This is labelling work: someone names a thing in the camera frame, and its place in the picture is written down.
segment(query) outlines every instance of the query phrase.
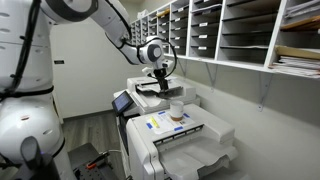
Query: sheet of paper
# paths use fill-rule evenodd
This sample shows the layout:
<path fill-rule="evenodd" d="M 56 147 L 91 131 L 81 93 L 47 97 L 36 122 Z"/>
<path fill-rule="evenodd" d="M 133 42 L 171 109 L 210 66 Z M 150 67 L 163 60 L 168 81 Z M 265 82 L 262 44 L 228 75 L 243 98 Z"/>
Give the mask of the sheet of paper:
<path fill-rule="evenodd" d="M 185 126 L 193 124 L 194 120 L 184 113 L 181 121 L 173 121 L 170 117 L 169 112 L 162 111 L 157 115 L 148 116 L 146 118 L 147 127 L 152 130 L 155 134 L 163 134 L 169 131 L 180 131 Z"/>

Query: wire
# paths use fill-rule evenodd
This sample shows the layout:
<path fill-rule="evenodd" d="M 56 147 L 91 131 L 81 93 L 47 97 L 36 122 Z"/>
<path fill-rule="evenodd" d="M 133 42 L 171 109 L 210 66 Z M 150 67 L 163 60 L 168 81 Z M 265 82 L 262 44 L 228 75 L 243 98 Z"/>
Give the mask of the wire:
<path fill-rule="evenodd" d="M 34 35 L 34 31 L 36 28 L 38 15 L 40 11 L 40 4 L 41 4 L 41 0 L 32 1 L 29 15 L 28 15 L 28 23 L 27 23 L 25 36 L 21 37 L 21 39 L 23 39 L 24 41 L 23 41 L 21 52 L 20 52 L 18 65 L 17 65 L 15 74 L 11 75 L 11 77 L 13 78 L 13 82 L 11 84 L 11 87 L 5 90 L 5 93 L 1 93 L 2 97 L 0 99 L 0 102 L 3 101 L 5 98 L 7 98 L 6 97 L 7 95 L 14 93 L 21 83 L 24 70 L 28 63 L 28 58 L 29 58 L 30 49 L 32 45 L 32 38 Z"/>

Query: gray floor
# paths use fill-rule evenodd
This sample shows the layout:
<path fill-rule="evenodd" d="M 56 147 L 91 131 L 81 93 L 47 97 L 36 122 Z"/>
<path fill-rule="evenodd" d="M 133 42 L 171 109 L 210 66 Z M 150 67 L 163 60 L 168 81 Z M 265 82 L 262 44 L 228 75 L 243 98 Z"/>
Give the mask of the gray floor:
<path fill-rule="evenodd" d="M 98 152 L 120 149 L 116 117 L 113 112 L 67 119 L 62 128 L 68 151 L 88 142 L 92 143 Z M 124 180 L 121 154 L 114 152 L 109 157 L 115 174 L 119 180 Z"/>

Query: white wall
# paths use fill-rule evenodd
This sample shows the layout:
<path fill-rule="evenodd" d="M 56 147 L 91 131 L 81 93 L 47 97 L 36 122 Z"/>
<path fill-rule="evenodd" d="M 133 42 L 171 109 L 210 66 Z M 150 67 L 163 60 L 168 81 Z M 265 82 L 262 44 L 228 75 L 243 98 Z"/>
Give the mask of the white wall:
<path fill-rule="evenodd" d="M 161 6 L 169 3 L 171 0 L 144 0 L 140 5 L 140 10 L 147 9 L 149 12 L 160 8 Z"/>
<path fill-rule="evenodd" d="M 127 10 L 130 16 L 130 22 L 135 21 L 137 19 L 137 13 L 140 11 L 140 4 L 123 0 L 120 0 L 120 2 Z"/>
<path fill-rule="evenodd" d="M 141 9 L 161 6 L 153 4 L 146 0 Z M 258 180 L 320 179 L 319 82 L 274 75 L 259 112 L 258 72 L 219 66 L 212 90 L 204 63 L 189 61 L 187 67 L 201 106 L 236 128 L 233 168 Z M 176 73 L 182 75 L 179 68 Z"/>
<path fill-rule="evenodd" d="M 62 117 L 112 109 L 113 93 L 126 88 L 128 77 L 142 76 L 109 42 L 104 31 L 88 19 L 55 26 L 51 33 L 54 81 Z"/>

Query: copier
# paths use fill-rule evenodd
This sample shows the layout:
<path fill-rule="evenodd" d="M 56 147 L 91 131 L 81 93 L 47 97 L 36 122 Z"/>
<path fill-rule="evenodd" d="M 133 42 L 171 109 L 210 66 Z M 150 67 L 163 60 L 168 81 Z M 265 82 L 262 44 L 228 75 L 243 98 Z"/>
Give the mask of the copier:
<path fill-rule="evenodd" d="M 129 162 L 134 180 L 250 179 L 227 169 L 238 153 L 235 129 L 200 107 L 184 106 L 183 119 L 169 110 L 132 118 L 127 123 Z"/>
<path fill-rule="evenodd" d="M 174 76 L 167 78 L 169 89 L 160 92 L 156 79 L 150 77 L 136 77 L 127 79 L 127 92 L 135 104 L 128 108 L 125 115 L 138 113 L 140 115 L 167 109 L 172 100 L 179 100 L 184 104 L 200 104 L 196 88 Z"/>
<path fill-rule="evenodd" d="M 126 124 L 130 118 L 168 109 L 172 100 L 179 100 L 184 104 L 200 105 L 196 96 L 196 88 L 181 79 L 170 76 L 167 78 L 169 89 L 160 92 L 156 79 L 150 77 L 136 77 L 127 79 L 127 89 L 114 93 L 114 99 L 126 91 L 134 103 L 117 117 L 117 126 L 122 150 L 122 162 L 126 177 L 131 174 L 129 168 L 129 150 Z"/>

